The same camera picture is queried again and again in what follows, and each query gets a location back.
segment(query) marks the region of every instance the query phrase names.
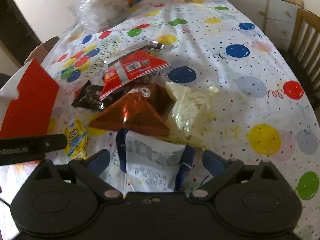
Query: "white cabinet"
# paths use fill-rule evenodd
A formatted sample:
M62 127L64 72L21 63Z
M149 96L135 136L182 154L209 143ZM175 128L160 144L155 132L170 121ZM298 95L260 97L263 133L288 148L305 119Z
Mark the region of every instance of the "white cabinet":
M273 44L288 50L302 0L228 0L257 25Z
M269 39L278 38L291 40L293 35L294 23L279 20L267 19L265 34Z
M228 0L255 25L263 30L268 0Z
M267 18L295 23L299 7L281 0L270 0Z

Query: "balloon print tablecloth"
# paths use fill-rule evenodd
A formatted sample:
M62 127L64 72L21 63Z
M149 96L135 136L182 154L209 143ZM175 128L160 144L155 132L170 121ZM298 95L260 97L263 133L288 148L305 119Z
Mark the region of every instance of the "balloon print tablecloth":
M102 66L107 57L140 41L157 40L165 44L157 56L171 67L149 74L150 80L199 90L218 87L208 130L210 149L226 159L239 158L250 164L270 159L302 201L295 232L302 239L318 239L320 129L302 87L271 41L227 0L204 4L142 0L131 11L128 20L108 31L90 34L75 25L62 37L49 65L44 66L61 86L49 132L62 132L71 119L81 119L89 135L85 152L92 155L107 148L111 153L102 177L122 192L134 190L134 178L119 169L116 132L88 128L97 113L73 108L71 102L87 80L103 84ZM69 160L63 152L49 157L55 163ZM14 165L3 172L2 196L7 201L34 166ZM198 152L184 188L189 192L211 177ZM1 209L5 214L1 231L8 239L16 229L9 211Z

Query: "barcode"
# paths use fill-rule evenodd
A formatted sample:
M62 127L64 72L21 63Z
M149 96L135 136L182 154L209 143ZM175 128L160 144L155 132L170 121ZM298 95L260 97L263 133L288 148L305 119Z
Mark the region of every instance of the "barcode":
M128 65L126 68L127 68L127 71L130 72L130 71L132 71L132 70L134 70L136 68L139 68L139 67L141 67L140 63L139 62L135 62L135 63L133 63L131 65Z
M142 61L142 65L150 65L150 61L148 61L148 60L144 60L144 61Z

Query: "red snack wrapper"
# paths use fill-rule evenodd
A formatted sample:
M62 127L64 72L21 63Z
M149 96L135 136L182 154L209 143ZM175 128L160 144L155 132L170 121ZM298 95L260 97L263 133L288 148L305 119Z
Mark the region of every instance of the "red snack wrapper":
M142 50L129 54L109 67L104 74L105 85L101 92L100 101L130 81L168 66L170 66L169 63Z
M169 136L161 118L172 100L157 84L133 84L129 92L90 122L90 127L118 131L127 128L147 136Z

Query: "yellow candy wrapper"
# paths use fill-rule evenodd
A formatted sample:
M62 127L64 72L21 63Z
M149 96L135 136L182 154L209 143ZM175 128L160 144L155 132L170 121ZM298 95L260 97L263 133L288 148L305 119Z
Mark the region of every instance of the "yellow candy wrapper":
M72 159L84 158L84 147L87 144L87 131L83 128L82 122L79 119L70 121L64 130L64 135L68 139L67 147L64 152Z
M201 93L173 82L166 83L166 90L175 103L166 122L170 134L163 139L207 149L205 131L211 114L209 102L212 101L212 95L219 90L212 87L207 93Z

